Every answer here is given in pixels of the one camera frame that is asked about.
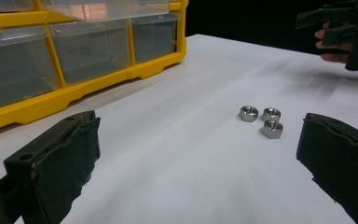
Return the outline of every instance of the yellow frame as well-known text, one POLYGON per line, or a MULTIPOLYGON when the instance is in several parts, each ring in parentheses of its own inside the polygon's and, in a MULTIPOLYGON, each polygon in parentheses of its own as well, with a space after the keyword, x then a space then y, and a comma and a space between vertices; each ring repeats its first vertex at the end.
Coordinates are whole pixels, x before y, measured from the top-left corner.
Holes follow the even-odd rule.
POLYGON ((124 80, 136 77, 147 78, 162 72, 172 64, 181 62, 186 55, 186 7, 188 0, 178 0, 170 3, 170 11, 179 13, 180 20, 177 23, 176 52, 145 62, 135 64, 132 42, 132 30, 129 28, 131 66, 114 73, 96 77, 79 84, 67 86, 63 80, 62 70, 54 48, 48 23, 57 21, 72 21, 73 18, 62 14, 45 10, 38 0, 34 0, 34 10, 29 12, 0 13, 0 28, 11 26, 23 26, 44 24, 48 32, 48 48, 52 56, 61 87, 15 104, 0 107, 0 128, 11 123, 27 124, 37 119, 42 119, 51 114, 64 110, 68 105, 85 96, 86 94, 112 86, 124 80))

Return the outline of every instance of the tabletop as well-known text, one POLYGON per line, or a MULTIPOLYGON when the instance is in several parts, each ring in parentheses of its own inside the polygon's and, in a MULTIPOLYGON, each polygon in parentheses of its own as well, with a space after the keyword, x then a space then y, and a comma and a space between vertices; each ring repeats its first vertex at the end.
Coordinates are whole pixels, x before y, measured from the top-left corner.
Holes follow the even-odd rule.
POLYGON ((101 118, 90 182, 62 223, 354 223, 296 159, 307 113, 358 129, 358 72, 317 55, 192 35, 185 59, 27 125, 0 130, 3 160, 61 119, 101 118), (241 107, 282 112, 280 139, 241 107))

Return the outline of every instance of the metal nut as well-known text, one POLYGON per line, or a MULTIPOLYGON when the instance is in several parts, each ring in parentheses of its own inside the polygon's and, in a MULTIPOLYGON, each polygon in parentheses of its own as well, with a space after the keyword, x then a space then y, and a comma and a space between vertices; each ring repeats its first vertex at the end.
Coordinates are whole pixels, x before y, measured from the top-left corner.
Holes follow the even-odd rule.
POLYGON ((263 116, 261 117, 263 121, 267 121, 267 120, 279 121, 280 118, 281 118, 281 112, 275 108, 264 109, 263 116))
POLYGON ((264 127, 261 129, 261 133, 267 138, 278 139, 281 137, 283 132, 283 125, 274 120, 267 120, 264 122, 264 127))
POLYGON ((253 122, 258 118, 258 110, 250 105, 246 105, 241 108, 240 118, 243 121, 253 122))

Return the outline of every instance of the human hand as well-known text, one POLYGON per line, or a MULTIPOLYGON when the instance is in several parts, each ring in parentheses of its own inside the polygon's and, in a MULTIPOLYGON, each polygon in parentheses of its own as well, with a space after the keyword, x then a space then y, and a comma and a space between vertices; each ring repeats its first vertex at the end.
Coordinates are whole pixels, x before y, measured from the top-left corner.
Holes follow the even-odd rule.
POLYGON ((323 46, 322 45, 322 40, 324 38, 324 31, 326 29, 328 29, 330 27, 330 22, 326 22, 323 25, 323 29, 319 30, 315 33, 315 36, 319 39, 321 39, 320 41, 318 41, 316 43, 316 48, 318 49, 341 49, 341 50, 345 50, 347 52, 342 52, 342 53, 325 53, 321 55, 321 58, 325 61, 328 62, 332 62, 332 63, 346 63, 348 61, 348 57, 350 55, 350 52, 352 50, 353 47, 353 43, 344 43, 344 44, 340 44, 340 45, 335 45, 335 46, 323 46))

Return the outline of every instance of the storage drawer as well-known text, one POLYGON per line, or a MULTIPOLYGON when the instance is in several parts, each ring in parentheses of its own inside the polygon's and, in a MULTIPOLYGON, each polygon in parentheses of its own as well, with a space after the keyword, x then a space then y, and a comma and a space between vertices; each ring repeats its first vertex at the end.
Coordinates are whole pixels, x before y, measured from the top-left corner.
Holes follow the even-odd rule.
POLYGON ((59 87, 42 25, 0 30, 0 106, 59 87))
POLYGON ((174 13, 132 19, 135 61, 142 63, 175 52, 174 13))
POLYGON ((33 8, 32 0, 0 0, 0 12, 30 11, 33 8))
POLYGON ((67 84, 76 84, 130 66, 126 21, 51 24, 67 84))
POLYGON ((111 21, 170 11, 169 0, 41 0, 43 7, 82 21, 111 21))

